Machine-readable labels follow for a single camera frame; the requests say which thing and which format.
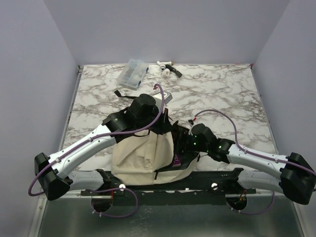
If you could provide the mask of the beige canvas student backpack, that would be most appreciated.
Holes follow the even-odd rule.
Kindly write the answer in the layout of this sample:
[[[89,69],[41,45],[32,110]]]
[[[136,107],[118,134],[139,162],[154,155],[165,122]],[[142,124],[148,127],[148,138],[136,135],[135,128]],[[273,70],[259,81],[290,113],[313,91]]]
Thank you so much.
[[[198,152],[174,158],[172,131],[163,135],[142,131],[114,145],[111,173],[127,186],[167,184],[189,176],[198,161]]]

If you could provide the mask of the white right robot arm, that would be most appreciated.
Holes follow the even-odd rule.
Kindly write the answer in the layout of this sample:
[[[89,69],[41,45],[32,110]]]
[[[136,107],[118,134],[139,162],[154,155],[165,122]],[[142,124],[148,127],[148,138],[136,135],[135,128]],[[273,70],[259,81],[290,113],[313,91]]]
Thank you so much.
[[[234,194],[256,188],[284,194],[298,204],[307,205],[316,185],[316,173],[298,153],[288,156],[274,155],[241,146],[236,140],[217,138],[204,124],[190,129],[176,126],[172,132],[176,153],[183,155],[206,153],[213,160],[239,164],[252,168],[227,181],[228,190]]]

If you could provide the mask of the purple treehouse book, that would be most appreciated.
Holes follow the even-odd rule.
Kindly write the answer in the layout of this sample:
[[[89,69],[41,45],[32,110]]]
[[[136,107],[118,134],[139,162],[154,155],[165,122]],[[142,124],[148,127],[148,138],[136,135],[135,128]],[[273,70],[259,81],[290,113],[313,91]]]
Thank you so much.
[[[172,167],[179,167],[180,165],[181,165],[181,159],[177,154],[175,154],[173,158]]]

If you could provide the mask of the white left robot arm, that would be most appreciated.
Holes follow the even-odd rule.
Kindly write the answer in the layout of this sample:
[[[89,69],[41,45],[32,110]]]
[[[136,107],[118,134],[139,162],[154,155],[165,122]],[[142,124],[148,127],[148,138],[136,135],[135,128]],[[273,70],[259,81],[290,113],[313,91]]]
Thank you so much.
[[[102,170],[75,173],[80,164],[122,141],[139,141],[151,133],[168,133],[170,122],[166,104],[172,100],[169,92],[153,96],[133,97],[129,107],[109,114],[88,135],[56,153],[35,156],[36,181],[48,200],[56,200],[70,190],[94,190],[99,195],[109,191],[109,182]]]

